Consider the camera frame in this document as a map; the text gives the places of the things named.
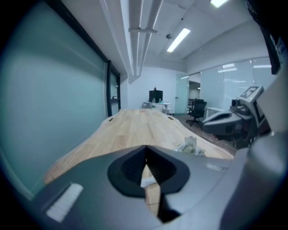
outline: water bottle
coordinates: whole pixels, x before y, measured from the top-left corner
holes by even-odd
[[[153,100],[152,100],[152,109],[155,109],[155,106],[156,106],[156,100],[155,100],[155,98],[153,98]]]

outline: black door frame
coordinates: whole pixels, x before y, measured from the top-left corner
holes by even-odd
[[[120,103],[120,74],[116,68],[112,65],[111,60],[104,55],[97,44],[92,40],[86,30],[76,20],[73,14],[67,9],[61,0],[45,0],[50,6],[90,47],[95,53],[97,53],[101,59],[107,63],[107,75],[106,75],[106,102],[108,117],[112,116],[112,104],[118,103],[119,110],[121,109]],[[110,82],[111,72],[117,77],[117,99],[111,99]]]

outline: ceiling pipe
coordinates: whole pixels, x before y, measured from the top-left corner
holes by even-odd
[[[143,8],[143,0],[129,1],[129,30],[140,29],[142,8]],[[131,32],[130,39],[131,39],[134,76],[137,76],[139,32],[136,31]]]
[[[154,30],[154,27],[155,27],[162,3],[163,3],[163,0],[153,0],[146,29]],[[146,33],[146,35],[145,35],[144,45],[143,45],[143,49],[142,49],[142,58],[141,58],[139,76],[142,73],[142,68],[144,65],[145,58],[146,58],[146,54],[147,54],[148,46],[149,46],[149,43],[151,40],[151,36],[152,36],[152,33]]]

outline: ceiling light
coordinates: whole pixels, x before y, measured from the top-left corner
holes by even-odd
[[[271,65],[258,65],[258,66],[253,66],[253,68],[257,69],[257,68],[271,68]]]
[[[229,71],[234,71],[234,70],[237,70],[237,68],[232,68],[232,69],[227,69],[227,70],[219,70],[218,73],[229,72]]]
[[[234,67],[234,66],[235,66],[234,63],[222,65],[223,69],[229,68],[229,67]]]
[[[225,2],[228,0],[210,0],[213,5],[215,5],[217,8],[222,6]]]
[[[190,30],[183,28],[180,34],[175,38],[167,52],[173,52],[173,50],[179,45],[179,43],[190,33]]]

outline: black office chair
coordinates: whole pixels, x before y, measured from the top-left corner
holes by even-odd
[[[194,101],[194,108],[188,113],[190,116],[193,116],[194,119],[186,121],[187,123],[191,121],[190,126],[192,126],[193,123],[197,123],[201,125],[201,121],[199,120],[199,118],[204,116],[204,112],[205,112],[204,109],[205,109],[206,104],[207,102],[205,102],[202,99],[198,99]]]

